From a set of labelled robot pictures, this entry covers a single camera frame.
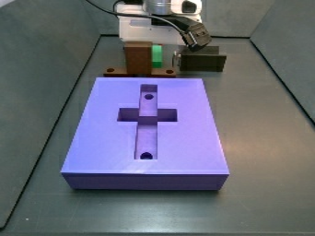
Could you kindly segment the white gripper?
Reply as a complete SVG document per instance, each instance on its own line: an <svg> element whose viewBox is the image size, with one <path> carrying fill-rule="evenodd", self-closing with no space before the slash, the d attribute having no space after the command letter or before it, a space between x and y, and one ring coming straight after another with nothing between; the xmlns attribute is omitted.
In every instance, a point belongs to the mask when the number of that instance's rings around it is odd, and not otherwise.
<svg viewBox="0 0 315 236"><path fill-rule="evenodd" d="M200 0L141 0L140 4L117 4L116 11L124 14L157 17L187 17L200 22ZM119 37L123 41L151 41L161 44L184 45L179 32L165 23L153 23L151 18L117 17ZM172 67L181 71L181 53L172 54Z"/></svg>

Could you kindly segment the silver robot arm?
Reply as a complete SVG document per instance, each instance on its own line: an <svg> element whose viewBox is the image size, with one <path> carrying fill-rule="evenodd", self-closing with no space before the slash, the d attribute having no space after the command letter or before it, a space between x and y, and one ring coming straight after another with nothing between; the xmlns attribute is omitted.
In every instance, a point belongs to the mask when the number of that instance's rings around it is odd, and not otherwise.
<svg viewBox="0 0 315 236"><path fill-rule="evenodd" d="M200 19L200 0L124 0L115 12L124 43L125 72L145 76L165 73L155 68L155 45L184 46L192 52L211 41Z"/></svg>

